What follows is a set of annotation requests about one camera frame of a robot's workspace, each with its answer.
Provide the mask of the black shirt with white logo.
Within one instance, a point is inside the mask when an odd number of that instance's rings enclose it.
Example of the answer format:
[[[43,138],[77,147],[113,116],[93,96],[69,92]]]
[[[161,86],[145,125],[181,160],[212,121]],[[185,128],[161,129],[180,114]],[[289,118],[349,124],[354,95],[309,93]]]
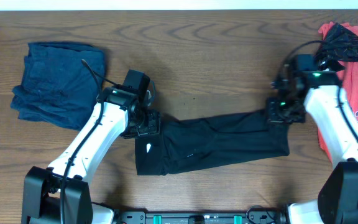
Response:
[[[158,135],[135,140],[137,175],[167,175],[287,156],[289,126],[266,112],[163,121]]]

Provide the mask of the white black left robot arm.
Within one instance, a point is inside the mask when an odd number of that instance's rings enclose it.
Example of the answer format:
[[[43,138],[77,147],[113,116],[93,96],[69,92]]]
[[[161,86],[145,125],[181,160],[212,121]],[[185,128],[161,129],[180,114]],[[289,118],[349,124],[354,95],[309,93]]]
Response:
[[[24,179],[22,223],[114,223],[114,210],[91,201],[90,183],[118,138],[160,132],[160,114],[149,109],[151,79],[129,70],[122,85],[105,88],[77,137],[47,168],[33,166]]]

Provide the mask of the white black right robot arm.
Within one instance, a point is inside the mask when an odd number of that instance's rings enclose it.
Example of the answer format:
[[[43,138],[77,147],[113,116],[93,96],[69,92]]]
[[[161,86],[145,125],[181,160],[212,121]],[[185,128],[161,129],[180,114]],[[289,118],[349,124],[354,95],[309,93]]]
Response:
[[[286,222],[358,223],[358,121],[336,72],[299,54],[285,60],[272,86],[278,95],[268,99],[268,121],[302,123],[309,114],[333,163],[318,198],[290,204]]]

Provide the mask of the black patterned garment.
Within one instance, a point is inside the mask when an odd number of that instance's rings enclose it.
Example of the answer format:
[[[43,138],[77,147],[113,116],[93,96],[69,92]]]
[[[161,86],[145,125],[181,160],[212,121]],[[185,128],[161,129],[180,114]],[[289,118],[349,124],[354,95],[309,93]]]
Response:
[[[318,32],[323,36],[323,43],[315,54],[317,61],[358,62],[358,26],[330,22],[323,24]]]

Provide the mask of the folded navy blue garment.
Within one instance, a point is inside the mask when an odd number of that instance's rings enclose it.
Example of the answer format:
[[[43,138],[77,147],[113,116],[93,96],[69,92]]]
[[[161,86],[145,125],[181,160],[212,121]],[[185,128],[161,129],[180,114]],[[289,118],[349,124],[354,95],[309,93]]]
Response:
[[[12,90],[19,119],[80,130],[105,76],[105,54],[77,42],[31,42],[21,84]]]

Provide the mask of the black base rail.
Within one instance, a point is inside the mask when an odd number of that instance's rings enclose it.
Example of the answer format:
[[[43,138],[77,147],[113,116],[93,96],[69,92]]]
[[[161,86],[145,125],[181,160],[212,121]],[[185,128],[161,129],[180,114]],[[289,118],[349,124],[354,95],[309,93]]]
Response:
[[[122,212],[118,224],[286,224],[284,212],[256,208],[243,213]]]

